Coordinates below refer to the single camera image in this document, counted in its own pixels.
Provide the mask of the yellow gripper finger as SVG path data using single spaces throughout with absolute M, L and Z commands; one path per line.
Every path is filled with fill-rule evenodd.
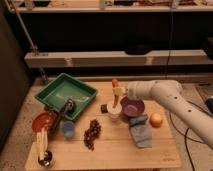
M 114 87 L 113 93 L 117 96 L 123 96 L 126 94 L 126 88 L 125 87 Z

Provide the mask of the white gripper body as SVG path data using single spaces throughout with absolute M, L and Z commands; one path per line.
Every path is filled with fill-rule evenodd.
M 153 81 L 133 81 L 126 86 L 126 95 L 130 100 L 150 100 Z

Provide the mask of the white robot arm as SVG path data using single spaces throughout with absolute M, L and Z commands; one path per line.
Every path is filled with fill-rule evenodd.
M 188 103 L 181 95 L 182 86 L 176 80 L 132 81 L 116 86 L 113 93 L 130 100 L 154 100 L 175 114 L 213 150 L 213 118 Z

